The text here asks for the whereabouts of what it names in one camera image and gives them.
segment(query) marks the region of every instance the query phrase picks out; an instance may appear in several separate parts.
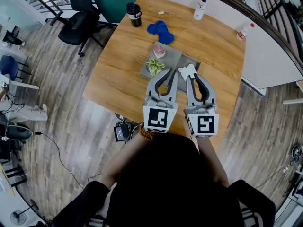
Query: desk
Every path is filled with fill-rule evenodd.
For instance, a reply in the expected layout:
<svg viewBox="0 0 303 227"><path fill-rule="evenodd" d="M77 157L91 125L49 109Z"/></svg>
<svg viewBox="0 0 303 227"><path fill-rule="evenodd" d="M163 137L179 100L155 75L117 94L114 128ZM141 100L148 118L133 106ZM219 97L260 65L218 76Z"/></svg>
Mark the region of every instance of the desk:
<svg viewBox="0 0 303 227"><path fill-rule="evenodd" d="M7 85L10 85L10 86L14 85L14 86L20 86L20 87L28 87L28 88L32 88L32 89L36 89L36 90L39 90L39 88L40 88L39 86L34 86L34 85L30 85L30 84L26 84L26 83L22 83L22 82L18 82L18 81L12 81L0 73L0 84L2 82L5 82Z"/></svg>
<svg viewBox="0 0 303 227"><path fill-rule="evenodd" d="M303 81L297 81L296 84L298 85L299 89L301 92L303 92ZM303 103L303 98L299 99L292 99L292 100L284 100L283 104L302 104Z"/></svg>
<svg viewBox="0 0 303 227"><path fill-rule="evenodd" d="M196 21L194 10L167 0L137 0L142 25L135 28L125 16L99 57L83 96L135 122L143 120L143 101L149 80L140 76L148 52L158 40L146 29L163 20L175 41L169 44L201 61L198 74L209 81L216 92L220 114L218 135L211 141L218 148L223 140L235 106L241 81L245 42L237 32L218 20L204 15ZM185 135L181 118L187 107L186 95L178 92L179 109L170 132Z"/></svg>

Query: pink object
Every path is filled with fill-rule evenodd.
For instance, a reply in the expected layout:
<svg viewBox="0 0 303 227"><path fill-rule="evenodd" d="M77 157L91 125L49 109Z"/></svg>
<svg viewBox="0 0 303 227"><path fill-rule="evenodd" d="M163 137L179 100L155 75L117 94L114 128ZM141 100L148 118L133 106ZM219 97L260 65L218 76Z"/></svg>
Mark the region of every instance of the pink object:
<svg viewBox="0 0 303 227"><path fill-rule="evenodd" d="M157 57L157 59L162 58L166 54L165 50L160 45L156 45L153 48L153 52L154 52L155 56Z"/></svg>

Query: metal railing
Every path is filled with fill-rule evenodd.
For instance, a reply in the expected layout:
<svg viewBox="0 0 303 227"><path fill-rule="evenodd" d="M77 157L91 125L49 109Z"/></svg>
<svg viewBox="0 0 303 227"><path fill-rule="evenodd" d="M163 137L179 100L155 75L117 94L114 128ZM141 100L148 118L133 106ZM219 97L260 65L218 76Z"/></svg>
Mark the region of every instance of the metal railing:
<svg viewBox="0 0 303 227"><path fill-rule="evenodd" d="M40 13L51 12L54 16L60 11L73 11L70 0L27 0Z"/></svg>
<svg viewBox="0 0 303 227"><path fill-rule="evenodd" d="M261 15L287 40L303 61L302 38L284 0L257 0Z"/></svg>

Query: white bottle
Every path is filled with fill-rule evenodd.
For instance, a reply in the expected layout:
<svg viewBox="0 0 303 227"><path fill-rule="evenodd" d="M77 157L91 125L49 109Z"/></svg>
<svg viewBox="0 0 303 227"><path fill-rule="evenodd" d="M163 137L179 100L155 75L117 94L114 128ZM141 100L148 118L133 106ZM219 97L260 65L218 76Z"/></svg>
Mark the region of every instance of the white bottle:
<svg viewBox="0 0 303 227"><path fill-rule="evenodd" d="M205 12L205 9L206 9L206 0L199 1L194 13L194 19L201 20Z"/></svg>
<svg viewBox="0 0 303 227"><path fill-rule="evenodd" d="M247 26L244 26L243 29L237 33L237 38L238 40L242 40L244 39L247 34L248 34L248 31L253 28L255 25L253 23L251 23L250 25L247 25Z"/></svg>

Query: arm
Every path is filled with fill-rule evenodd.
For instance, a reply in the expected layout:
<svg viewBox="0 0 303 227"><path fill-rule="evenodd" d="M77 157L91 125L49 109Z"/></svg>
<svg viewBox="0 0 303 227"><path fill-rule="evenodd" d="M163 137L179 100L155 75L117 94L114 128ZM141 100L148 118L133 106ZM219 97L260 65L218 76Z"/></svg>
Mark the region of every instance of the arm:
<svg viewBox="0 0 303 227"><path fill-rule="evenodd" d="M215 182L222 184L225 187L229 187L229 182L227 174L209 140L209 138L197 138L198 148L200 153L202 153L213 174L213 179Z"/></svg>
<svg viewBox="0 0 303 227"><path fill-rule="evenodd" d="M101 182L109 189L115 184L121 170L148 143L141 134L137 134L108 162L104 168Z"/></svg>
<svg viewBox="0 0 303 227"><path fill-rule="evenodd" d="M4 87L0 92L0 100L3 98L3 96L9 91L9 87Z"/></svg>

